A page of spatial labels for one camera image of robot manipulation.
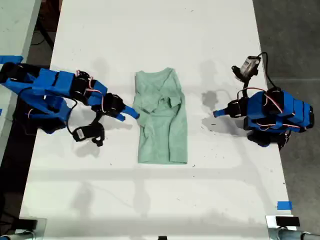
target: blue plastic link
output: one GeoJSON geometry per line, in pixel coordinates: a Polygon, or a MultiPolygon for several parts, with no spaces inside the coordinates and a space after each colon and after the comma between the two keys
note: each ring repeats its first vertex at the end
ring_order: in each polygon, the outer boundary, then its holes
{"type": "Polygon", "coordinates": [[[139,118],[139,113],[136,112],[136,110],[134,110],[132,107],[129,106],[125,106],[124,110],[122,111],[124,114],[128,114],[131,117],[133,117],[134,119],[138,119],[139,118]]]}
{"type": "Polygon", "coordinates": [[[19,64],[24,59],[23,56],[0,55],[0,64],[14,63],[19,64]]]}

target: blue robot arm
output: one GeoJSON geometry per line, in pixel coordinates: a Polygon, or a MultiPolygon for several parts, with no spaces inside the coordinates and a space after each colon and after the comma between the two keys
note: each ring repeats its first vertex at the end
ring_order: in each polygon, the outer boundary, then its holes
{"type": "Polygon", "coordinates": [[[313,108],[276,87],[271,80],[273,88],[267,91],[260,89],[261,91],[248,97],[247,89],[259,90],[248,85],[251,77],[258,74],[260,55],[249,56],[241,68],[232,67],[236,77],[244,83],[240,91],[243,92],[243,97],[229,102],[225,109],[214,111],[213,115],[216,118],[223,115],[230,115],[232,118],[245,117],[243,129],[252,130],[248,135],[249,140],[262,147],[278,143],[281,149],[289,140],[291,131],[302,133],[314,126],[313,108]]]}
{"type": "Polygon", "coordinates": [[[99,123],[102,116],[120,121],[126,119],[121,113],[135,119],[139,117],[118,95],[109,93],[107,87],[84,71],[77,71],[76,74],[53,71],[20,63],[22,59],[21,56],[0,56],[0,63],[4,64],[0,71],[0,84],[30,106],[22,121],[30,122],[48,134],[67,127],[77,142],[92,138],[100,147],[105,138],[104,128],[99,123]],[[75,105],[69,108],[64,98],[73,100],[75,105]],[[69,117],[77,101],[91,106],[96,117],[90,125],[71,131],[69,117]]]}

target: black cable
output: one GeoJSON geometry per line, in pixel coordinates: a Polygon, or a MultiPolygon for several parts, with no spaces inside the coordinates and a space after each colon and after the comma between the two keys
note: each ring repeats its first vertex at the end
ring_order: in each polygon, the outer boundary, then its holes
{"type": "Polygon", "coordinates": [[[257,57],[260,57],[262,55],[265,55],[265,75],[266,75],[266,78],[268,79],[268,81],[276,88],[277,86],[274,84],[273,81],[271,81],[270,77],[269,77],[269,74],[268,74],[268,53],[266,51],[263,51],[261,52],[257,57]]]}
{"type": "Polygon", "coordinates": [[[40,45],[40,44],[42,44],[44,41],[45,41],[45,39],[43,39],[41,42],[31,44],[31,46],[37,46],[37,45],[40,45]]]}
{"type": "Polygon", "coordinates": [[[70,99],[70,100],[72,100],[72,101],[75,102],[75,104],[74,104],[74,105],[72,106],[72,108],[70,109],[68,115],[66,116],[66,124],[65,124],[65,125],[66,125],[66,129],[67,129],[68,132],[73,136],[72,131],[70,130],[70,127],[69,127],[69,119],[70,119],[70,115],[71,115],[72,110],[78,105],[78,101],[75,100],[74,98],[71,98],[71,97],[66,96],[66,95],[63,95],[63,94],[56,94],[56,93],[53,92],[53,91],[48,91],[48,92],[52,93],[54,96],[58,96],[58,97],[70,99]]]}
{"type": "Polygon", "coordinates": [[[22,124],[22,123],[15,117],[16,112],[17,112],[17,107],[18,107],[18,105],[19,105],[19,103],[20,103],[20,100],[21,100],[20,96],[21,96],[21,94],[22,94],[24,91],[29,90],[29,89],[32,89],[32,87],[31,87],[31,86],[30,86],[30,87],[26,87],[26,88],[22,89],[22,90],[17,94],[18,102],[16,103],[15,110],[14,110],[14,112],[13,112],[13,114],[12,114],[12,121],[13,121],[13,122],[17,122],[18,124],[20,124],[20,125],[22,126],[25,135],[35,137],[36,134],[27,133],[26,126],[25,126],[24,124],[22,124]]]}
{"type": "Polygon", "coordinates": [[[68,129],[69,133],[73,136],[72,131],[69,128],[69,119],[70,119],[70,115],[71,115],[72,110],[78,105],[78,102],[77,102],[77,100],[75,100],[73,98],[69,98],[69,99],[73,100],[75,102],[75,105],[73,105],[73,107],[70,109],[68,115],[66,116],[66,129],[68,129]]]}

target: white wire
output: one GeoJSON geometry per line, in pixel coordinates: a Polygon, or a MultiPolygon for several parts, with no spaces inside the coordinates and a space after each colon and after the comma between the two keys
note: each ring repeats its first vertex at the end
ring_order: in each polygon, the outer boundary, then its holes
{"type": "Polygon", "coordinates": [[[101,98],[101,110],[102,110],[102,112],[106,112],[105,110],[104,110],[104,95],[102,94],[102,92],[100,92],[99,90],[96,90],[96,89],[85,89],[85,91],[84,91],[84,94],[86,93],[86,91],[88,91],[88,92],[95,92],[95,93],[99,93],[99,94],[101,94],[102,95],[102,98],[101,98]]]}
{"type": "Polygon", "coordinates": [[[273,100],[270,96],[268,96],[268,95],[266,94],[266,90],[264,90],[264,89],[262,89],[262,88],[258,88],[258,87],[245,87],[244,89],[241,89],[240,91],[237,92],[237,94],[236,94],[237,100],[239,100],[239,93],[242,92],[243,90],[247,90],[247,89],[256,89],[256,90],[263,91],[265,97],[266,97],[267,99],[270,99],[270,100],[271,100],[271,102],[278,108],[278,110],[280,111],[280,113],[283,113],[283,112],[284,112],[284,111],[281,109],[281,107],[279,106],[279,104],[278,104],[275,100],[273,100]]]}
{"type": "Polygon", "coordinates": [[[31,113],[32,110],[33,110],[33,108],[31,108],[31,109],[29,110],[29,112],[28,112],[28,119],[30,119],[30,113],[31,113]]]}

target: concrete floor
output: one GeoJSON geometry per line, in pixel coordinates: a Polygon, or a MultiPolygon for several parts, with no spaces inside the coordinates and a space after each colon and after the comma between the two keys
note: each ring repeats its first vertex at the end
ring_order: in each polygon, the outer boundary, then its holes
{"type": "MultiPolygon", "coordinates": [[[[292,134],[280,152],[293,214],[303,231],[320,233],[320,1],[253,0],[262,51],[269,54],[269,75],[275,84],[313,106],[315,126],[292,134]]],[[[42,40],[34,34],[33,43],[42,40]]],[[[50,65],[46,42],[31,46],[27,62],[50,65]]]]}

